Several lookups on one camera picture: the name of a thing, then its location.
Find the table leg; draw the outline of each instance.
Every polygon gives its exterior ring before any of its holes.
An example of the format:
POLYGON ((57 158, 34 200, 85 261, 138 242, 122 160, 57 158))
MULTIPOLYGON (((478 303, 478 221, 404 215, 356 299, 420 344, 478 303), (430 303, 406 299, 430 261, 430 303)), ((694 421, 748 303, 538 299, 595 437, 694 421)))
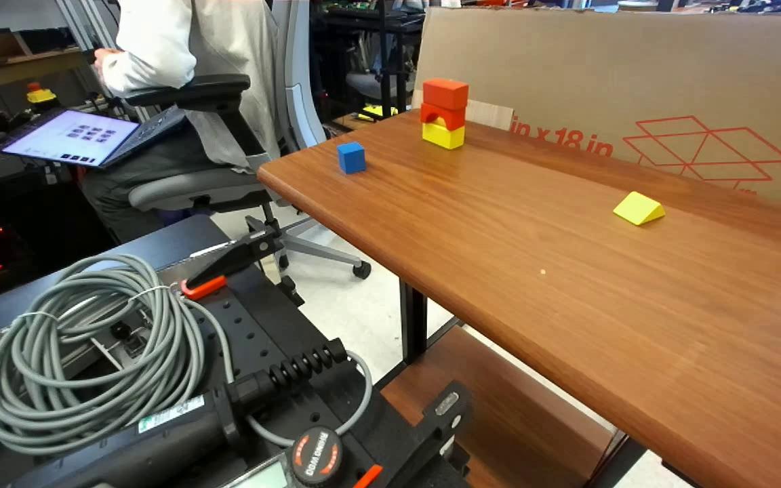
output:
POLYGON ((425 351, 425 295, 400 283, 402 306, 402 362, 412 363, 425 351))
POLYGON ((596 473, 587 481, 587 488, 607 488, 617 485, 645 452, 641 442, 627 435, 607 447, 604 458, 599 462, 596 473))

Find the chair wheel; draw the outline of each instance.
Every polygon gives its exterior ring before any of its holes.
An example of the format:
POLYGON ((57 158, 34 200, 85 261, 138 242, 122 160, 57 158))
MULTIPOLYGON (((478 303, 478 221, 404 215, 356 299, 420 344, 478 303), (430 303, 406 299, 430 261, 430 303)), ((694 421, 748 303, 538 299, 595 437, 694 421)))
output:
POLYGON ((352 275, 356 275, 358 279, 370 279, 371 265, 370 265, 366 261, 360 261, 360 264, 352 265, 352 275))

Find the laptop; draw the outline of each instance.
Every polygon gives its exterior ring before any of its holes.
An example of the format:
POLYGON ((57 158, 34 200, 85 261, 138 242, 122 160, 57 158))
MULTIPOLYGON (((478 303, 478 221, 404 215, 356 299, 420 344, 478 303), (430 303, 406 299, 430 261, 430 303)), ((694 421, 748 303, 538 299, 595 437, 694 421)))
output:
POLYGON ((148 122, 61 109, 5 135, 0 142, 0 151, 103 172, 149 146, 158 135, 183 126, 184 120, 184 111, 177 105, 156 113, 148 122))

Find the blue block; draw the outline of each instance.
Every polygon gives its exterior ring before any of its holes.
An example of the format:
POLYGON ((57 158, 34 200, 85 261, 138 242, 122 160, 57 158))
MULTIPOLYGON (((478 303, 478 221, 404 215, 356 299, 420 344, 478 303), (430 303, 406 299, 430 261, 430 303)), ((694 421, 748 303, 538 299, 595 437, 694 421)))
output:
POLYGON ((366 155, 364 155, 364 146, 358 142, 339 145, 337 160, 339 160, 343 173, 366 172, 366 155))

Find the floor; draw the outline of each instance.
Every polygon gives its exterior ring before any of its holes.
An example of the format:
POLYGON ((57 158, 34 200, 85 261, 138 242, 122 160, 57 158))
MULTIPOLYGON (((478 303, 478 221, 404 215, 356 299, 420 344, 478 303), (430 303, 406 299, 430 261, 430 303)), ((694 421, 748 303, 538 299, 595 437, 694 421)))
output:
MULTIPOLYGON (((287 207, 276 210, 279 223, 301 221, 287 207)), ((214 223, 229 235, 242 235, 245 215, 214 215, 214 223)), ((366 259, 339 235, 326 227, 312 227, 309 242, 329 244, 333 249, 344 249, 366 259)), ((290 254, 287 276, 295 283, 303 295, 301 313, 326 334, 339 336, 347 351, 356 351, 371 368, 371 378, 388 374, 402 359, 402 336, 400 336, 400 279, 371 264, 371 276, 358 279, 343 264, 290 254)), ((450 320, 450 313, 432 303, 430 306, 430 330, 436 330, 450 320)), ((683 488, 687 484, 667 473, 656 455, 642 455, 633 473, 618 484, 621 488, 683 488)))

